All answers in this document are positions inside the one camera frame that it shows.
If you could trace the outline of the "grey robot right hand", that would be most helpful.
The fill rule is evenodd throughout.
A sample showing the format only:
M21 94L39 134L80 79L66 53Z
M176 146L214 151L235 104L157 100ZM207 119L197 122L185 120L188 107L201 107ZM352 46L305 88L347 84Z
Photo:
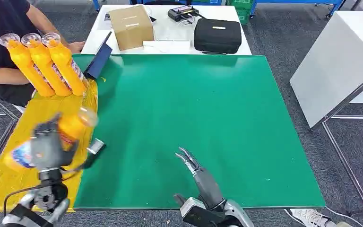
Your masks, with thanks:
M204 168L196 158L185 148L178 147L181 153L175 153L192 173L199 191L198 199L208 210L219 207L224 202L223 194L212 174Z

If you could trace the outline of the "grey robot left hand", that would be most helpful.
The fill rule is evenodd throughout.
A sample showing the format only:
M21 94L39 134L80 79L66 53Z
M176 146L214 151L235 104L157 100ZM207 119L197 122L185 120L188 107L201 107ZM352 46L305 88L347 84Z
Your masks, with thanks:
M63 148L58 125L60 118L61 113L57 113L50 120L38 124L30 139L31 162L40 171L70 165L78 148L78 140L72 142L69 149Z

